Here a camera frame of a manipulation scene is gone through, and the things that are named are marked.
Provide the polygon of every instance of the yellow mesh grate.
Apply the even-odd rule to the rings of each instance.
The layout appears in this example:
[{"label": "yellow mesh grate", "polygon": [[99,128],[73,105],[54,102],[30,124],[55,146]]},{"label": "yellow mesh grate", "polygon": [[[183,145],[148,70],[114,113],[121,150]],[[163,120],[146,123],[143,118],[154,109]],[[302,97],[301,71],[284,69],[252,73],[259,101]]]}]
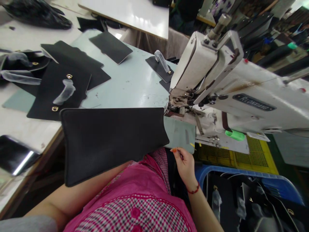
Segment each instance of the yellow mesh grate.
[{"label": "yellow mesh grate", "polygon": [[265,156],[261,152],[250,152],[250,161],[252,165],[268,167]]},{"label": "yellow mesh grate", "polygon": [[248,141],[250,151],[261,152],[261,153],[264,152],[261,146],[260,140],[253,139],[247,136],[247,141]]},{"label": "yellow mesh grate", "polygon": [[200,158],[213,156],[229,160],[229,151],[221,148],[202,146],[202,152],[200,152]]},{"label": "yellow mesh grate", "polygon": [[243,154],[226,149],[202,145],[199,150],[199,159],[215,165],[224,165],[238,169],[260,171],[279,174],[272,159],[268,145],[247,136],[250,154]]},{"label": "yellow mesh grate", "polygon": [[250,158],[247,154],[235,152],[236,154],[236,161],[239,163],[246,163],[246,164],[251,164]]}]

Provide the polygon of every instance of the pink checkered shirt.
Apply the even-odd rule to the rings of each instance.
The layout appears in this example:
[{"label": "pink checkered shirt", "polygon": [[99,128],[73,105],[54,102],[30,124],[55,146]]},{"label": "pink checkered shirt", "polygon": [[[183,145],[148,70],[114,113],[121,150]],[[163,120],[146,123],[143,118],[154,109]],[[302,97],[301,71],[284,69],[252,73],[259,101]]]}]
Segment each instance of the pink checkered shirt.
[{"label": "pink checkered shirt", "polygon": [[184,202],[170,195],[159,149],[130,164],[66,226],[68,231],[196,231]]}]

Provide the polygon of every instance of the green thread spool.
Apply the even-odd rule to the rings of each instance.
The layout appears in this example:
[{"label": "green thread spool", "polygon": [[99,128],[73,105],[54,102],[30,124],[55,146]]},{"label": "green thread spool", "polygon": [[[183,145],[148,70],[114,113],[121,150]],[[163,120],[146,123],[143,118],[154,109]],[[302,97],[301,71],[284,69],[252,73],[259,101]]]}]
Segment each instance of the green thread spool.
[{"label": "green thread spool", "polygon": [[226,130],[225,134],[237,141],[243,141],[245,139],[245,135],[243,133],[235,131],[235,130],[232,130],[232,132],[229,132]]}]

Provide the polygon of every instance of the blue plastic crate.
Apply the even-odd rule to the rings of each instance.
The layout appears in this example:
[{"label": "blue plastic crate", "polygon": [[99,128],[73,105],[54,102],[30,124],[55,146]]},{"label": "blue plastic crate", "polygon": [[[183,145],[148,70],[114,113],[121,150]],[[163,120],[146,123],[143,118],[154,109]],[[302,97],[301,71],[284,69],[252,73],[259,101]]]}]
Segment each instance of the blue plastic crate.
[{"label": "blue plastic crate", "polygon": [[291,183],[291,181],[289,181],[287,178],[283,176],[262,173],[262,172],[224,168],[213,165],[196,166],[195,176],[197,181],[200,183],[201,189],[203,189],[205,177],[211,171],[226,172],[231,174],[244,174],[246,176],[252,176],[252,177],[261,177],[264,186],[268,188],[274,196],[278,196],[286,200],[293,201],[300,205],[305,205],[301,195],[299,194],[295,186]]}]

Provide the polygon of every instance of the black plastic bag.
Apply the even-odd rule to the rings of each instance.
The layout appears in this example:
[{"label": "black plastic bag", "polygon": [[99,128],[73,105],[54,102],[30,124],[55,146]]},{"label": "black plastic bag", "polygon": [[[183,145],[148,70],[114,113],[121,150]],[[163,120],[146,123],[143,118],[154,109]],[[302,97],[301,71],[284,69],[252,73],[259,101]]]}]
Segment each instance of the black plastic bag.
[{"label": "black plastic bag", "polygon": [[72,22],[60,14],[64,13],[51,7],[44,0],[13,0],[3,6],[8,14],[23,23],[52,29],[70,29]]}]

